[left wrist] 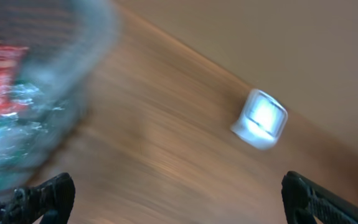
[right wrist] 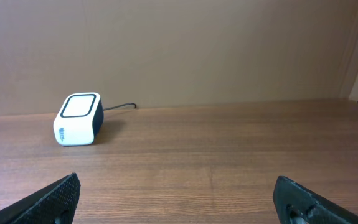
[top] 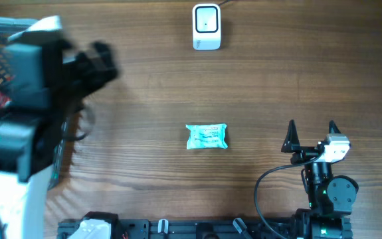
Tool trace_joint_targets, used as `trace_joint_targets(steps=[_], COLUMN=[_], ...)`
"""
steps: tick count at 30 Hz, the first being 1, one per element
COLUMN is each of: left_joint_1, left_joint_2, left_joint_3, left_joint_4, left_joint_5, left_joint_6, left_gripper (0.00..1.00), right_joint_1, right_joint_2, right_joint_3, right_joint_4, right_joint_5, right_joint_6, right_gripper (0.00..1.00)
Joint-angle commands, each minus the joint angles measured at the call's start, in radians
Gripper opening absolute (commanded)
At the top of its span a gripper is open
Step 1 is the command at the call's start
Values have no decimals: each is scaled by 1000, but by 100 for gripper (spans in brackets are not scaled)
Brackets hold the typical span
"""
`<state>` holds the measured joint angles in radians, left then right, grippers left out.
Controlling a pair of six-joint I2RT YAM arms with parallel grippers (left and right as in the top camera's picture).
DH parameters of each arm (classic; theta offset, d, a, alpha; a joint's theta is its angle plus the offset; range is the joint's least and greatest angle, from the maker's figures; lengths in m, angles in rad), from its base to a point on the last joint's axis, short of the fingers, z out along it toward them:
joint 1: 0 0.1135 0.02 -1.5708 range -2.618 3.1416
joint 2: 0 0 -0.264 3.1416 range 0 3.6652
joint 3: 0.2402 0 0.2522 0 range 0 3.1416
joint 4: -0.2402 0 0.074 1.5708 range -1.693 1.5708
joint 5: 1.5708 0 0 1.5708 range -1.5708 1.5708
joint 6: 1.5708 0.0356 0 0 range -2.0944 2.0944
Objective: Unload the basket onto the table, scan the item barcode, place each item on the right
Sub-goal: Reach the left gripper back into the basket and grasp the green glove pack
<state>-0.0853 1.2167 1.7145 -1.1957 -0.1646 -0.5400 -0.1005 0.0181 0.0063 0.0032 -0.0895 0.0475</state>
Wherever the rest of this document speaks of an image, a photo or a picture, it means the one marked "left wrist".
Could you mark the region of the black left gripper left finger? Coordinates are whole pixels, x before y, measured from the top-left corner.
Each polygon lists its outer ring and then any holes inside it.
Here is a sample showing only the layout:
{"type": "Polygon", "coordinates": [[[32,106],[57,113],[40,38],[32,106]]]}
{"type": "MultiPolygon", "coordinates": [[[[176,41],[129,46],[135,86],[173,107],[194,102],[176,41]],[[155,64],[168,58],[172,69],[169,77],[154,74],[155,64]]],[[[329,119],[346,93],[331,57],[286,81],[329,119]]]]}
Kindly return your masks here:
{"type": "Polygon", "coordinates": [[[20,187],[0,202],[0,224],[67,224],[75,201],[72,177],[64,172],[35,187],[20,187]]]}

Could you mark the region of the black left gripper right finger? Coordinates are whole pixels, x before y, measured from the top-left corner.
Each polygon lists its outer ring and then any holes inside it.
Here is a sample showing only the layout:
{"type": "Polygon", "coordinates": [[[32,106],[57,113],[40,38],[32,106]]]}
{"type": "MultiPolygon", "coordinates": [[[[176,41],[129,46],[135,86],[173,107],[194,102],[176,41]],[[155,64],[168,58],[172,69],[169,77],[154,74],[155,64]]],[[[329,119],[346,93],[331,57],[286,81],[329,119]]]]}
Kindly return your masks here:
{"type": "Polygon", "coordinates": [[[288,224],[358,224],[358,207],[295,171],[281,182],[288,224]]]}

